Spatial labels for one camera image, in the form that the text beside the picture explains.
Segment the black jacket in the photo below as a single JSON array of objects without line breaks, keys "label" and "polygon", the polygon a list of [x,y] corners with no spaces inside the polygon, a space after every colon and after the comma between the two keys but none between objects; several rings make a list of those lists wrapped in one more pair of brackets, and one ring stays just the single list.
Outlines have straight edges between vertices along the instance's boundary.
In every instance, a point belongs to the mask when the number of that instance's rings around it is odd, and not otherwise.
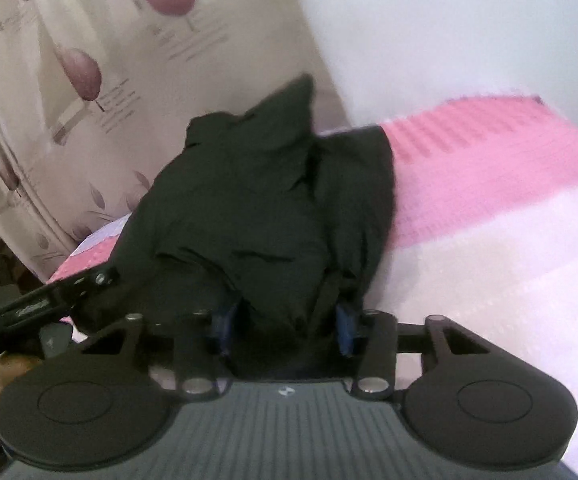
[{"label": "black jacket", "polygon": [[362,306],[385,252],[395,177],[382,129],[313,131],[314,91],[302,75],[246,113],[190,122],[113,247],[118,285],[75,311],[82,333],[134,312],[169,328],[224,309],[236,375],[327,370],[336,310]]}]

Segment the pink purple checked bedsheet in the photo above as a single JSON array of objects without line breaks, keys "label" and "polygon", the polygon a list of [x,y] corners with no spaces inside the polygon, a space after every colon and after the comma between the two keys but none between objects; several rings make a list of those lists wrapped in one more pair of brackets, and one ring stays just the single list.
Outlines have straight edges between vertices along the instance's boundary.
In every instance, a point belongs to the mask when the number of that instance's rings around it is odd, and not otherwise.
[{"label": "pink purple checked bedsheet", "polygon": [[[531,98],[472,98],[385,124],[397,214],[367,302],[432,313],[562,382],[578,404],[578,128]],[[101,479],[475,479],[339,388],[228,396]],[[578,426],[564,466],[578,478]]]}]

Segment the floral beige curtain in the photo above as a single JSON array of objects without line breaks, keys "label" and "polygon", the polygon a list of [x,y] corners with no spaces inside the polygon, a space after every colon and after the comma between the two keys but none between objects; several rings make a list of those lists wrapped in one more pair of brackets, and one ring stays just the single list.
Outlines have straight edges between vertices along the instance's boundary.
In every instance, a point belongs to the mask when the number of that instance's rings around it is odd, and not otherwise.
[{"label": "floral beige curtain", "polygon": [[135,209],[191,119],[301,74],[347,125],[298,0],[0,0],[0,236],[41,280]]}]

